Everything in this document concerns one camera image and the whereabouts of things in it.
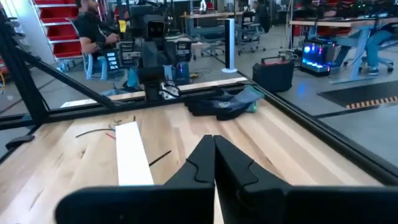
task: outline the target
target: gaming pc with blue lights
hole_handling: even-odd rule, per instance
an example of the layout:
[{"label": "gaming pc with blue lights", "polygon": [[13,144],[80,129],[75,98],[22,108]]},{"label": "gaming pc with blue lights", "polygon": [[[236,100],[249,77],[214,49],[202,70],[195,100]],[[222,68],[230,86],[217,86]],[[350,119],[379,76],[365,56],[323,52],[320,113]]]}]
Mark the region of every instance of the gaming pc with blue lights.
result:
[{"label": "gaming pc with blue lights", "polygon": [[335,43],[330,40],[310,39],[303,44],[300,69],[316,77],[328,76],[335,56]]}]

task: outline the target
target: concrete floor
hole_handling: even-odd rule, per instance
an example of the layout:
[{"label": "concrete floor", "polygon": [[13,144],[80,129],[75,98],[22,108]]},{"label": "concrete floor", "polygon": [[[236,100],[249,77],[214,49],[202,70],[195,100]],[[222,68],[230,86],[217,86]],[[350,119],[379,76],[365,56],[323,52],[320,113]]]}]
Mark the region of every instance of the concrete floor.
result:
[{"label": "concrete floor", "polygon": [[[273,27],[268,34],[262,37],[261,44],[267,49],[265,52],[247,53],[240,56],[237,54],[235,55],[235,67],[249,77],[252,76],[252,66],[256,62],[260,62],[263,57],[276,56],[280,47],[284,46],[284,30],[281,27]],[[393,59],[397,53],[398,49],[389,49],[379,54],[380,56]],[[191,72],[201,73],[200,77],[194,80],[194,82],[207,82],[239,76],[238,74],[221,73],[220,69],[223,66],[222,63],[211,57],[198,57],[197,61],[191,61],[190,70]],[[339,85],[332,85],[329,83],[329,80],[331,78],[347,76],[349,75],[349,70],[341,69],[339,73],[331,75],[331,77],[328,78],[316,78],[296,70],[293,77],[293,87],[289,91],[279,93],[279,95],[310,115],[344,111],[346,110],[344,107],[318,96],[317,93],[398,80],[398,72],[394,71],[391,74],[387,74],[387,70],[383,65],[380,65],[379,68],[380,74],[376,79]],[[70,72],[68,75],[98,93],[108,90],[113,86],[111,82],[85,80],[84,74],[81,71]],[[65,86],[58,80],[52,80],[52,78],[46,74],[32,70],[32,76],[37,86],[48,83],[41,88],[40,91],[51,108],[59,108],[66,101],[86,98],[84,95]],[[6,94],[0,95],[0,111],[18,99],[19,96],[15,87],[13,87],[12,84],[8,85]],[[24,112],[26,112],[26,108],[23,102],[21,102],[6,112],[0,113],[0,116]],[[398,144],[398,139],[395,137],[395,129],[398,127],[398,119],[396,118],[397,112],[398,106],[382,107],[376,110],[323,118],[321,121],[373,153],[385,158],[390,163],[398,166],[398,154],[394,150]],[[12,138],[24,135],[26,132],[26,128],[0,131],[0,142],[8,142]],[[4,145],[0,145],[0,156],[4,152]]]}]

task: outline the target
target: white paper strip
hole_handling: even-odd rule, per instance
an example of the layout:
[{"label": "white paper strip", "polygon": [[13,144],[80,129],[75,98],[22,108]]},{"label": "white paper strip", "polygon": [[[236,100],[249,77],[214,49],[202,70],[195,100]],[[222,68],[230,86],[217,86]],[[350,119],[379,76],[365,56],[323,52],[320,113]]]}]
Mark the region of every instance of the white paper strip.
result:
[{"label": "white paper strip", "polygon": [[116,155],[120,186],[154,184],[136,122],[116,126]]}]

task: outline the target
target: black metal frame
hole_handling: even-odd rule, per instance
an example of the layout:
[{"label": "black metal frame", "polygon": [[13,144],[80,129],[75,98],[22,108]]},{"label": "black metal frame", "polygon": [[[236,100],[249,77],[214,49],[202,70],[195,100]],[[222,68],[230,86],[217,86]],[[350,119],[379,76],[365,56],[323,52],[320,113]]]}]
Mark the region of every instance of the black metal frame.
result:
[{"label": "black metal frame", "polygon": [[[212,87],[207,87],[182,91],[182,96],[174,100],[146,102],[144,97],[137,97],[126,100],[112,101],[108,97],[97,94],[74,79],[66,76],[62,72],[59,72],[58,70],[48,66],[27,52],[18,49],[11,35],[5,32],[5,30],[7,30],[5,29],[5,22],[5,15],[0,13],[0,54],[2,55],[10,73],[14,77],[15,85],[21,94],[21,98],[28,109],[31,119],[23,119],[26,114],[2,117],[0,118],[0,130],[35,126],[34,130],[28,133],[33,134],[33,132],[39,128],[40,125],[45,123],[170,105],[173,103],[180,103],[187,98],[203,98],[215,93]],[[97,103],[55,110],[46,108],[46,103],[43,99],[43,96],[35,86],[25,62],[29,62],[31,65],[41,69],[45,73],[48,73],[57,80],[60,80],[64,84],[86,95],[88,98],[95,100]],[[239,72],[239,74],[245,77],[245,74],[241,72]],[[384,159],[381,159],[377,155],[370,153],[365,148],[359,146],[345,136],[342,136],[340,133],[337,133],[329,126],[314,119],[312,116],[298,109],[296,106],[285,101],[281,97],[273,95],[272,93],[262,89],[256,83],[247,81],[245,84],[253,85],[259,91],[263,92],[268,102],[283,111],[293,120],[301,124],[304,128],[308,129],[316,137],[330,145],[334,150],[338,151],[349,160],[353,161],[360,168],[368,172],[383,184],[398,184],[398,168],[392,164],[388,163]],[[241,90],[243,86],[244,85],[242,83],[234,83],[220,87],[225,88],[227,91],[234,92]],[[0,163],[15,150],[16,148],[11,150],[5,157],[0,159]]]}]

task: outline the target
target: workbench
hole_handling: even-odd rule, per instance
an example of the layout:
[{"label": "workbench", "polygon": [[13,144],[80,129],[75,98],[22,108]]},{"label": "workbench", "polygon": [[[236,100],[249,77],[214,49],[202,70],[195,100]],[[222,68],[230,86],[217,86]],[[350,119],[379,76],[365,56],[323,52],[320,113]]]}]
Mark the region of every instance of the workbench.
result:
[{"label": "workbench", "polygon": [[359,76],[358,71],[359,67],[361,66],[362,60],[358,60],[359,57],[365,51],[366,41],[369,39],[369,34],[371,29],[382,27],[386,24],[391,22],[398,22],[398,17],[390,17],[390,18],[379,18],[375,19],[335,19],[335,18],[326,18],[320,19],[315,21],[311,20],[297,20],[297,21],[290,21],[290,25],[298,25],[298,26],[310,26],[308,38],[311,36],[316,36],[316,30],[318,26],[327,26],[327,27],[345,27],[345,28],[352,28],[357,29],[360,31],[359,38],[356,44],[355,56],[354,56],[354,64],[351,71],[351,76],[349,78],[341,78],[337,80],[330,80],[331,84],[339,84],[339,83],[347,83],[347,82],[355,82],[361,80],[369,80],[375,78],[375,76]]},{"label": "workbench", "polygon": [[[233,78],[181,86],[182,90],[245,81]],[[143,92],[112,96],[113,100]],[[94,103],[68,102],[63,107]],[[205,134],[220,134],[260,166],[292,185],[380,185],[266,100],[255,113],[231,121],[194,117],[183,104],[43,124],[32,142],[20,146],[0,166],[0,223],[54,223],[58,201],[88,186],[118,185],[114,121],[138,123],[148,162],[172,151],[152,167],[155,184],[165,183],[183,165]],[[222,223],[218,198],[215,223]]]},{"label": "workbench", "polygon": [[[242,16],[243,12],[236,12],[237,16]],[[183,30],[185,28],[185,33],[189,36],[200,35],[200,34],[210,34],[217,32],[224,32],[223,26],[214,26],[214,27],[195,27],[194,19],[204,19],[204,18],[212,18],[212,17],[224,17],[227,18],[229,16],[233,16],[235,13],[233,12],[217,12],[217,13],[209,13],[209,14],[194,14],[194,15],[182,15],[182,27]]]}]

